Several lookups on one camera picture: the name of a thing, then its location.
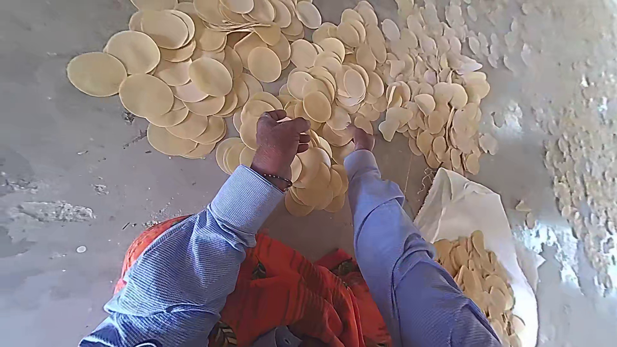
beaded bracelet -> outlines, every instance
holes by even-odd
[[[269,175],[267,173],[262,173],[262,176],[264,176],[266,178],[276,178],[277,180],[285,181],[287,183],[287,187],[285,187],[285,189],[293,186],[293,184],[294,184],[292,181],[288,180],[287,178],[283,178],[283,177],[280,177],[280,176]]]

round dough disc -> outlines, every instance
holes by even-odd
[[[173,86],[173,95],[184,102],[198,102],[205,99],[208,94],[201,91],[193,82],[183,86]]]
[[[244,105],[242,109],[242,113],[240,113],[240,120],[242,123],[250,122],[251,120],[256,121],[261,117],[264,112],[274,111],[275,108],[262,100],[251,100]]]
[[[285,35],[281,34],[281,38],[278,42],[273,46],[268,46],[276,55],[281,62],[288,61],[291,57],[291,45]]]
[[[208,57],[192,62],[189,76],[193,83],[208,95],[225,96],[233,86],[230,72],[225,65]]]
[[[225,121],[221,117],[208,117],[208,127],[201,135],[193,138],[194,141],[201,144],[210,144],[217,142],[224,136],[227,127]]]
[[[281,76],[281,61],[270,48],[257,47],[249,54],[249,71],[262,82],[274,82]]]
[[[252,117],[247,120],[242,120],[240,125],[240,138],[247,147],[257,150],[257,121],[258,117]]]
[[[197,47],[203,51],[218,51],[227,42],[227,33],[204,28],[195,40],[197,40]]]
[[[154,70],[154,76],[163,80],[170,86],[182,86],[189,83],[189,66],[191,59],[184,62],[169,62],[161,60]]]
[[[168,11],[172,13],[173,15],[177,15],[186,25],[186,28],[188,30],[188,36],[186,37],[184,43],[182,44],[184,46],[195,37],[195,22],[193,22],[193,19],[191,18],[190,15],[180,10],[168,10]]]
[[[147,138],[154,149],[168,156],[181,156],[197,147],[195,141],[175,137],[166,128],[154,124],[148,125]]]
[[[160,49],[161,58],[170,62],[181,62],[189,59],[193,53],[195,52],[195,47],[197,47],[197,42],[195,40],[191,40],[186,46],[180,47],[178,49]]]
[[[71,59],[67,76],[77,89],[88,95],[110,96],[118,93],[126,78],[126,69],[110,54],[91,52]]]
[[[122,82],[120,101],[134,115],[156,117],[172,109],[173,93],[162,80],[142,73],[131,75]]]
[[[221,0],[221,5],[240,14],[249,13],[255,6],[253,0]]]
[[[304,111],[314,121],[323,123],[330,119],[332,107],[328,98],[319,91],[314,91],[304,97]]]
[[[366,93],[366,86],[364,85],[364,79],[360,72],[354,69],[349,69],[343,78],[345,84],[345,90],[352,98],[362,98]]]
[[[130,75],[148,73],[159,64],[160,51],[150,36],[138,31],[121,31],[109,38],[105,53],[118,58]]]
[[[260,91],[258,93],[255,93],[253,96],[251,96],[251,100],[265,101],[266,103],[274,107],[275,110],[283,109],[283,104],[281,104],[281,101],[277,99],[276,96],[268,93],[267,91]]]
[[[299,1],[296,5],[298,19],[309,29],[317,29],[321,25],[321,13],[310,1]]]
[[[345,193],[335,196],[334,199],[332,199],[332,202],[330,203],[330,205],[324,208],[324,210],[330,213],[335,213],[335,212],[340,211],[344,205],[345,205]]]
[[[198,102],[186,102],[186,107],[193,113],[207,116],[213,115],[220,111],[225,104],[224,96],[208,96],[202,101]]]
[[[291,192],[285,194],[285,208],[294,217],[304,217],[313,211],[313,206],[299,204],[292,198]]]
[[[141,17],[141,30],[159,47],[167,49],[182,47],[189,35],[188,27],[180,17],[162,11],[145,11]]]
[[[208,117],[189,112],[178,125],[168,127],[167,131],[179,138],[193,139],[201,135],[208,127]]]
[[[225,103],[223,103],[223,107],[214,115],[217,117],[231,117],[233,115],[233,111],[238,105],[238,95],[235,91],[230,91],[229,94],[225,96]]]
[[[337,38],[325,38],[319,41],[319,45],[324,51],[333,52],[340,61],[345,59],[345,46],[341,40]]]
[[[300,173],[302,172],[302,162],[298,156],[294,156],[294,160],[291,162],[291,181],[295,182]]]
[[[242,150],[242,152],[240,152],[240,164],[246,166],[246,167],[251,167],[251,164],[253,163],[253,157],[255,156],[255,150],[248,148],[248,147],[244,147],[244,149]]]
[[[296,40],[291,44],[291,62],[297,67],[311,68],[315,65],[317,50],[307,40]]]
[[[349,22],[342,22],[339,24],[336,32],[343,43],[351,47],[357,47],[360,45],[360,34]]]
[[[244,148],[246,148],[244,143],[236,143],[225,153],[223,163],[228,172],[233,173],[240,165],[240,153]]]
[[[227,153],[227,151],[230,150],[231,147],[238,143],[242,143],[242,140],[239,137],[230,137],[223,140],[217,147],[216,159],[218,167],[221,168],[221,170],[228,175],[231,175],[231,173],[228,172],[225,168],[225,154]]]
[[[189,115],[189,109],[183,107],[178,110],[169,111],[164,115],[157,115],[153,117],[147,117],[148,122],[156,125],[157,127],[172,127],[176,124],[180,124]]]
[[[195,149],[193,149],[192,151],[186,154],[182,154],[182,156],[188,159],[200,159],[210,154],[210,152],[212,152],[212,150],[214,149],[214,146],[216,145],[217,145],[216,143],[212,143],[212,144],[198,143]]]

shirt sleeve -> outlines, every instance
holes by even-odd
[[[374,155],[345,159],[354,248],[360,271],[394,346],[500,346],[480,309],[433,260],[394,182],[381,179]]]
[[[239,166],[200,213],[170,228],[125,274],[110,314],[80,346],[204,345],[234,290],[245,249],[283,192]]]

gray cement floor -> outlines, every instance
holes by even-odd
[[[396,18],[394,1],[370,2],[380,19]],[[356,1],[315,3],[324,20],[338,23],[342,10]],[[578,5],[575,0],[566,3]],[[590,3],[594,13],[615,13],[601,0]],[[66,79],[68,60],[102,49],[111,35],[126,28],[133,12],[128,0],[0,4],[0,181],[6,181],[0,186],[2,345],[77,344],[106,316],[102,305],[112,294],[133,238],[153,220],[199,211],[226,179],[213,156],[188,160],[152,150],[144,139],[145,120],[125,120],[117,97],[89,97]],[[574,59],[584,61],[585,54],[581,56]],[[530,81],[561,78],[546,70],[537,70],[535,80],[513,77],[503,66],[486,71],[492,91],[483,101],[485,113],[505,114],[521,90],[541,98],[544,91],[529,86]],[[267,90],[279,86],[274,83]],[[556,83],[551,88],[562,87]],[[521,109],[521,114],[508,113],[506,124],[495,129],[500,152],[484,156],[480,174],[470,178],[502,195],[520,245],[547,259],[537,289],[539,345],[613,345],[614,291],[597,290],[595,271],[580,242],[571,233],[567,237],[567,223],[555,208],[552,177],[542,164],[546,133],[535,123],[530,104],[521,103]],[[423,160],[410,154],[401,136],[392,143],[378,138],[375,153],[383,177],[406,191],[410,213],[417,212],[429,182],[422,184]],[[537,230],[521,227],[522,218],[513,211],[521,198],[537,212]],[[87,207],[96,218],[87,213],[80,217],[84,221],[62,220],[67,218],[54,213],[33,218],[29,207],[41,202]],[[303,219],[279,206],[265,226],[311,260],[337,247],[353,251],[348,206],[337,214],[321,211]],[[87,250],[76,252],[80,246]]]

orange garment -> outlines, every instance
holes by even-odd
[[[124,274],[147,246],[187,217],[157,224],[134,240],[115,292],[126,285]],[[256,240],[257,246],[247,250],[240,265],[236,288],[220,313],[221,324],[215,327],[231,327],[234,344],[248,347],[283,325],[300,338],[317,338],[329,346],[391,344],[386,324],[349,255],[337,250],[313,264],[264,233],[258,233]],[[217,335],[221,334],[213,330],[211,341]]]

